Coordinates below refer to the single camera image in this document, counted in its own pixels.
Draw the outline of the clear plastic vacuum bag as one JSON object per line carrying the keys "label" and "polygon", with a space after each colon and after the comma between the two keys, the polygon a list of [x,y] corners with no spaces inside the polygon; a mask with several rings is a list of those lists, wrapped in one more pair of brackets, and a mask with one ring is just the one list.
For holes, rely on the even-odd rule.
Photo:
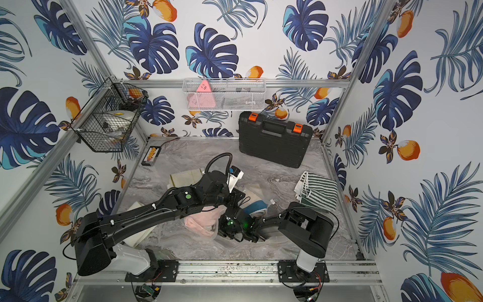
{"label": "clear plastic vacuum bag", "polygon": [[[137,169],[119,211],[157,201],[170,187],[189,185],[201,178],[201,169],[175,169],[167,173],[154,167]],[[205,212],[157,225],[140,236],[137,248],[149,248],[161,259],[180,260],[279,260],[292,259],[297,249],[282,236],[253,244],[218,235],[218,219],[226,211],[207,207]]]}

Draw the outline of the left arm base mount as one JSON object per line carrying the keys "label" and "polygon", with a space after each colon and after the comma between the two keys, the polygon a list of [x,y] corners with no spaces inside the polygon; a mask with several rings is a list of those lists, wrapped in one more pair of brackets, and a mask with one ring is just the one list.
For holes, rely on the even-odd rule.
{"label": "left arm base mount", "polygon": [[139,275],[127,273],[126,282],[134,283],[174,283],[177,278],[179,262],[176,260],[160,260],[157,259],[154,251],[145,250],[150,259],[150,267]]}

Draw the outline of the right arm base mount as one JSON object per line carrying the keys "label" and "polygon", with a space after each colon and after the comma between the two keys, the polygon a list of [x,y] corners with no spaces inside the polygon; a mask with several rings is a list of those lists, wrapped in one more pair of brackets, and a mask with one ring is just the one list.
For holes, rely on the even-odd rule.
{"label": "right arm base mount", "polygon": [[278,278],[281,283],[329,283],[330,277],[325,262],[317,262],[309,273],[299,268],[295,260],[280,260],[277,264]]}

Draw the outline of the blue white patterned towel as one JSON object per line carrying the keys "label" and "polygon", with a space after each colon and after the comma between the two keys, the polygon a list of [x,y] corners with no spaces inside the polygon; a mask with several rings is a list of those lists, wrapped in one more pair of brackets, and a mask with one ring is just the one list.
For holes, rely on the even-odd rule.
{"label": "blue white patterned towel", "polygon": [[259,184],[245,185],[241,191],[245,197],[240,203],[241,209],[252,218],[267,217],[269,206],[272,204]]}

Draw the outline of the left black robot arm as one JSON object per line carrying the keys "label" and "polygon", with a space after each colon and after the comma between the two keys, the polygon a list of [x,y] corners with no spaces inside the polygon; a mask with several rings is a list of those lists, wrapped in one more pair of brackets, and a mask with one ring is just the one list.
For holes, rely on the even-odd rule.
{"label": "left black robot arm", "polygon": [[200,213],[207,206],[237,206],[244,197],[240,190],[229,189],[223,173],[214,171],[194,185],[172,187],[149,205],[114,215],[88,213],[74,240],[77,273],[90,276],[106,269],[115,259],[114,246],[134,234]]}

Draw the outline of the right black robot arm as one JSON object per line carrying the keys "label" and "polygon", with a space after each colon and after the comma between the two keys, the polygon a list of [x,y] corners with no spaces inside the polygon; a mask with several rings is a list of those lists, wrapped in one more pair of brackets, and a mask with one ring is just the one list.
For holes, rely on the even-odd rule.
{"label": "right black robot arm", "polygon": [[333,228],[333,220],[296,202],[268,217],[252,217],[241,208],[229,208],[218,220],[218,235],[237,242],[257,243],[285,236],[300,248],[296,265],[306,273],[313,272],[318,260],[325,258]]}

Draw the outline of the pink towel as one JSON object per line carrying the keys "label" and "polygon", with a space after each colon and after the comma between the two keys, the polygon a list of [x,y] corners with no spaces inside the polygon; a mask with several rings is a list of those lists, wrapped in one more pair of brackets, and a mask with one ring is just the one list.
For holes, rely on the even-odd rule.
{"label": "pink towel", "polygon": [[227,207],[224,205],[206,206],[200,213],[185,217],[185,227],[200,237],[212,239],[218,234],[218,220],[226,210]]}

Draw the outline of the cream striped towel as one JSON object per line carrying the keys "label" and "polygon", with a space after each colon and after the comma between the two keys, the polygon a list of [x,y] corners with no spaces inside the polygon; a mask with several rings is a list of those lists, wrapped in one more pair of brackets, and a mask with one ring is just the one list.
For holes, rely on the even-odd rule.
{"label": "cream striped towel", "polygon": [[169,176],[167,188],[185,187],[196,184],[203,176],[201,169],[193,169],[183,172],[177,172]]}

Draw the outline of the black white striped towel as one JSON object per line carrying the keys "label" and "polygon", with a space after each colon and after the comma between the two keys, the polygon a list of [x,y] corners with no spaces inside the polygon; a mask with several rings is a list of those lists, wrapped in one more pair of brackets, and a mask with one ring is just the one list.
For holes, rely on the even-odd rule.
{"label": "black white striped towel", "polygon": [[296,199],[310,208],[335,211],[338,205],[338,185],[318,174],[304,171],[294,192]]}

